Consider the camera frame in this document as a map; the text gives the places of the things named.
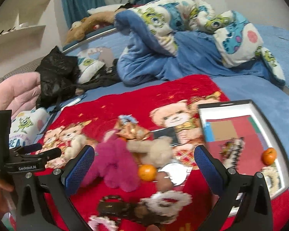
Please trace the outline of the magenta plush toy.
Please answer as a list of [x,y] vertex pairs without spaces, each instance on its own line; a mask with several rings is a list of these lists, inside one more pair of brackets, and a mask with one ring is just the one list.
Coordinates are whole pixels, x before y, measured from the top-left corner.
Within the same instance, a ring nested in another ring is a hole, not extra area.
[[140,185],[138,165],[126,148],[127,142],[119,137],[117,129],[111,129],[95,148],[95,158],[80,186],[92,184],[103,178],[107,187],[132,192]]

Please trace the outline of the white wall shelf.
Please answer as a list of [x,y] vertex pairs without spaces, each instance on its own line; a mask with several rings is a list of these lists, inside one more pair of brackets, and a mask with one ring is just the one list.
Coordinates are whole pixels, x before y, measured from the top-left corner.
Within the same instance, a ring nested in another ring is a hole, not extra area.
[[4,0],[0,6],[0,70],[44,56],[56,38],[53,0]]

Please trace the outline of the orange tangerine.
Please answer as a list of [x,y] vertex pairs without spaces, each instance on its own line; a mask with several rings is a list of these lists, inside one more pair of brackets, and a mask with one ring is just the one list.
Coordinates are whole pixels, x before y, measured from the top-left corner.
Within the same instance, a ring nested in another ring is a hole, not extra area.
[[276,158],[277,158],[277,152],[274,148],[268,148],[261,155],[262,162],[267,166],[273,164]]
[[146,182],[152,182],[157,175],[156,168],[151,164],[140,165],[138,168],[138,176],[141,180]]

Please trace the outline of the black puffer jacket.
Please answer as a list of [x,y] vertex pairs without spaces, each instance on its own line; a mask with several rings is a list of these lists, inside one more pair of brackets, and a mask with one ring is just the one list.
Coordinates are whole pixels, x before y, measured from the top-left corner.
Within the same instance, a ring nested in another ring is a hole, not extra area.
[[40,95],[36,108],[48,108],[75,96],[80,75],[77,57],[66,56],[55,46],[35,71],[40,74]]

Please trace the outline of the pink crochet scrunchie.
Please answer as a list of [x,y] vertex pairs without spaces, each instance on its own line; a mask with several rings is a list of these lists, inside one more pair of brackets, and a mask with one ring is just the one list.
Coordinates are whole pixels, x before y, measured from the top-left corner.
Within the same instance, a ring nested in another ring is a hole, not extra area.
[[93,231],[98,231],[100,226],[105,227],[108,231],[117,231],[118,226],[115,221],[112,221],[108,217],[100,217],[92,215],[87,223]]

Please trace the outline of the beige plush keychain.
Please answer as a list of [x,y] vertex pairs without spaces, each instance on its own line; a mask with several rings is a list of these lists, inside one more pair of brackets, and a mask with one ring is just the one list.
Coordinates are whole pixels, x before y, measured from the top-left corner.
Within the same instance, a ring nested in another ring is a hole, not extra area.
[[154,140],[128,141],[126,148],[139,165],[149,164],[161,168],[169,164],[173,158],[171,144],[171,137],[162,136]]

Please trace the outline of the brown plush dog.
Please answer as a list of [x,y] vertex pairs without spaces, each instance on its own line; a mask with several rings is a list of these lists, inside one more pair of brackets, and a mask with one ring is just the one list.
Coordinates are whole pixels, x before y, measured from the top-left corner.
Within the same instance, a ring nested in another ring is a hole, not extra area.
[[73,41],[82,41],[84,37],[91,33],[97,25],[102,26],[105,24],[108,26],[114,24],[115,15],[124,10],[126,10],[126,8],[119,8],[114,12],[98,12],[84,18],[82,21],[76,22],[76,25],[69,29],[65,44],[69,44]]

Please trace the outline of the cream crochet scrunchie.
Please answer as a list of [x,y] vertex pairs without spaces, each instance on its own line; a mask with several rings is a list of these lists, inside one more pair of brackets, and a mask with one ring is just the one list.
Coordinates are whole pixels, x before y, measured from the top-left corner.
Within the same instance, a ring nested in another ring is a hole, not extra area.
[[157,192],[150,198],[140,199],[149,211],[167,217],[178,216],[183,207],[192,203],[192,196],[181,191]]

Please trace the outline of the black tray box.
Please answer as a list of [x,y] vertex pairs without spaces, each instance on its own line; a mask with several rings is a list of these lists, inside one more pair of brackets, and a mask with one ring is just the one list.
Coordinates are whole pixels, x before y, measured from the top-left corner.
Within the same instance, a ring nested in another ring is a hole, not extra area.
[[278,135],[260,108],[252,100],[208,103],[198,107],[206,147],[211,155],[222,162],[221,146],[232,138],[243,137],[245,147],[236,171],[254,175],[266,166],[262,153],[274,148],[276,165],[282,188],[272,197],[277,198],[289,188],[289,159]]

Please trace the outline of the pink quilted jacket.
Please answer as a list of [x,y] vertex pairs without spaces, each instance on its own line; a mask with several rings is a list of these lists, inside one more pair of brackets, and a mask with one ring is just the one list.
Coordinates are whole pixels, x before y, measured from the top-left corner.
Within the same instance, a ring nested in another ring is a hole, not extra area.
[[40,92],[38,72],[15,74],[0,83],[0,111],[11,110],[15,118],[19,112],[32,110]]

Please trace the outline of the blue monster print quilt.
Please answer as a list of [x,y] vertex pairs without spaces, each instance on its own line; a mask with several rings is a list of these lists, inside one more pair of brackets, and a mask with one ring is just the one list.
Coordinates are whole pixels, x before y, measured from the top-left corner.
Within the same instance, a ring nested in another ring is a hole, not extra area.
[[203,0],[155,0],[118,12],[114,25],[129,37],[117,62],[127,85],[191,74],[253,75],[285,85],[259,31],[235,10],[216,14]]

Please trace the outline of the white fuzzy hair clip band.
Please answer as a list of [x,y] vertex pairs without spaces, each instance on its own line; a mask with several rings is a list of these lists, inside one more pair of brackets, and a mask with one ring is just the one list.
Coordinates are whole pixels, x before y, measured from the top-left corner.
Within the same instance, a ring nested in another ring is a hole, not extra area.
[[245,141],[243,137],[236,139],[232,138],[221,146],[219,154],[221,155],[222,164],[225,168],[237,169],[244,147]]

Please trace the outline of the blue bed sheet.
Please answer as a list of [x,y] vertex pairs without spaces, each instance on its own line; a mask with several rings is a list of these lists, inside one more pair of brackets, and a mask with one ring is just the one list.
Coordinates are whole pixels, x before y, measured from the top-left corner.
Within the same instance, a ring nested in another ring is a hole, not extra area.
[[[289,78],[289,30],[256,24],[260,35],[262,36],[265,47],[269,48],[278,62],[283,68],[286,68],[287,81]],[[102,37],[96,35],[89,37],[89,41],[80,42],[75,45],[69,44],[71,47],[64,47],[63,53],[66,55],[76,56],[81,50],[95,46],[111,47],[115,54],[121,53],[127,44],[127,37],[108,30],[103,32]],[[232,76],[232,77],[213,77],[218,87],[225,93],[230,100],[251,99],[261,109],[267,119],[270,121],[274,130],[280,138],[287,156],[289,158],[289,89],[283,87],[279,89],[271,82],[252,75]],[[163,80],[153,80],[137,86],[127,86],[122,82],[115,85],[96,88],[89,90],[87,96],[82,102],[93,101],[108,94],[121,94],[137,89],[149,87],[152,85],[160,85]]]

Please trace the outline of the dark brown fuzzy scrunchie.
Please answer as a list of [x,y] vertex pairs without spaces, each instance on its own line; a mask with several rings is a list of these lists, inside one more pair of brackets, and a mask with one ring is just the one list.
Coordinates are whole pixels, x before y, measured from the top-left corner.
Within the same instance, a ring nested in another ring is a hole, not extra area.
[[144,226],[166,224],[171,220],[169,216],[154,213],[145,203],[125,202],[119,195],[103,196],[98,205],[99,217],[115,217],[115,223],[120,224],[122,219],[142,224]]

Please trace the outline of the monster print pillow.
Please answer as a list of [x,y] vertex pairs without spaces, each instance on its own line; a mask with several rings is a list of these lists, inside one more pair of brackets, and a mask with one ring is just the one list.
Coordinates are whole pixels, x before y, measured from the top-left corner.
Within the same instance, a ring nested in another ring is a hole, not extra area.
[[78,78],[78,84],[85,84],[90,81],[97,72],[105,65],[100,60],[102,51],[100,48],[89,48],[81,51],[78,57],[78,68],[80,75]]
[[9,134],[9,148],[27,146],[34,140],[47,123],[49,113],[43,107],[29,109],[28,106],[12,107],[11,128]]

